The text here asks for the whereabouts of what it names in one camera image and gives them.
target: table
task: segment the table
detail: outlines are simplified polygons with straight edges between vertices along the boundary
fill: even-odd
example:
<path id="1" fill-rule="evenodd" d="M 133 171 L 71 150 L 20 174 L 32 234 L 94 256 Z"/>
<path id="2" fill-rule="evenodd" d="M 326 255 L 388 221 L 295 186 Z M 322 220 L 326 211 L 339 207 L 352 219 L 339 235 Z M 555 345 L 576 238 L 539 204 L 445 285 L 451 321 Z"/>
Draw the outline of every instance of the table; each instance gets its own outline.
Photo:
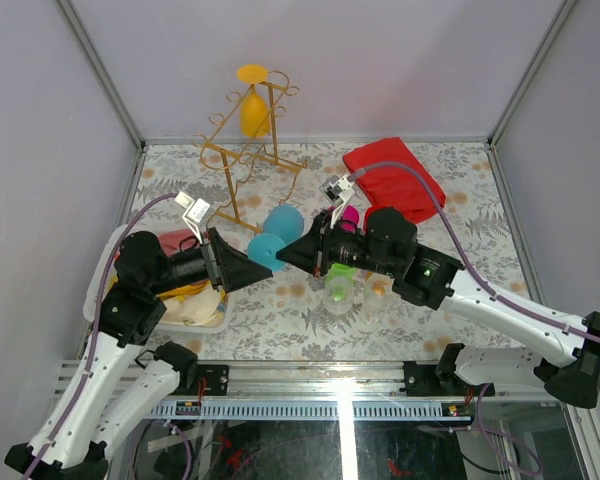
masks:
<path id="1" fill-rule="evenodd" d="M 281 156 L 306 160 L 308 164 L 288 201 L 303 214 L 305 232 L 313 216 L 327 206 L 318 186 L 332 175 L 346 173 L 342 156 L 360 145 L 316 143 L 280 147 Z M 408 147 L 446 192 L 445 210 L 478 271 L 488 280 L 526 295 L 484 144 L 411 143 Z M 228 190 L 224 175 L 203 166 L 198 151 L 187 145 L 148 147 L 132 212 L 158 195 L 180 190 L 204 198 L 214 208 L 225 203 Z M 209 162 L 219 165 L 220 158 L 210 157 Z M 261 224 L 269 210 L 286 196 L 291 178 L 282 169 L 256 162 L 252 181 L 238 194 L 241 214 L 248 221 Z M 362 212 L 369 203 L 358 191 L 352 205 Z M 162 202 L 148 212 L 140 226 L 160 233 L 181 229 L 181 213 L 175 203 Z M 226 220 L 214 219 L 211 225 L 221 233 L 239 235 L 243 249 L 253 236 L 251 231 Z M 419 242 L 455 254 L 439 218 L 427 220 L 418 228 Z M 362 318 L 362 280 L 361 274 L 355 278 L 359 296 L 352 310 L 344 318 L 335 318 L 321 305 L 323 280 L 287 266 L 272 279 L 232 294 L 236 295 L 236 305 L 223 332 L 201 335 L 155 331 L 147 348 L 171 340 L 204 359 L 381 361 L 435 360 L 450 342 L 480 347 L 518 345 L 482 325 L 401 301 L 394 302 L 380 321 L 366 323 Z"/>

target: perforated metal strip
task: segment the perforated metal strip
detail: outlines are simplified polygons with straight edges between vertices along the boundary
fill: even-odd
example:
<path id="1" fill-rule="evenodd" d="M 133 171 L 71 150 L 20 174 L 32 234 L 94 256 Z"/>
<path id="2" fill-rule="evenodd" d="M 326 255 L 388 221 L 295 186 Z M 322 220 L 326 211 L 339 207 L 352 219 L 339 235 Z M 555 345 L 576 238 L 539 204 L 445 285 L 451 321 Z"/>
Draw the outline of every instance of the perforated metal strip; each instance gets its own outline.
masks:
<path id="1" fill-rule="evenodd" d="M 336 401 L 232 401 L 209 399 L 198 407 L 184 407 L 177 400 L 164 400 L 151 410 L 149 419 L 208 420 L 337 420 Z M 440 402 L 367 402 L 354 401 L 355 420 L 439 421 L 443 418 Z M 444 417 L 467 420 L 466 417 Z"/>

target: red cloth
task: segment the red cloth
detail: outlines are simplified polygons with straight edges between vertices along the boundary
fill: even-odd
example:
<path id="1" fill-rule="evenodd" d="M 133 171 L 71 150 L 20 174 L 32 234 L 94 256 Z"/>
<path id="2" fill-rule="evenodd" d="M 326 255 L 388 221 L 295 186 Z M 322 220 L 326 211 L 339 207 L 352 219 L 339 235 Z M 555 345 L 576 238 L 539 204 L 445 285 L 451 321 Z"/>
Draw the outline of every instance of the red cloth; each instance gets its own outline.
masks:
<path id="1" fill-rule="evenodd" d="M 343 160 L 350 172 L 385 160 L 404 163 L 422 175 L 440 205 L 444 207 L 446 196 L 440 185 L 397 137 L 385 138 L 356 148 L 347 153 Z M 429 195 L 418 180 L 399 168 L 378 168 L 366 173 L 356 182 L 372 205 L 394 207 L 412 223 L 423 222 L 437 213 Z"/>

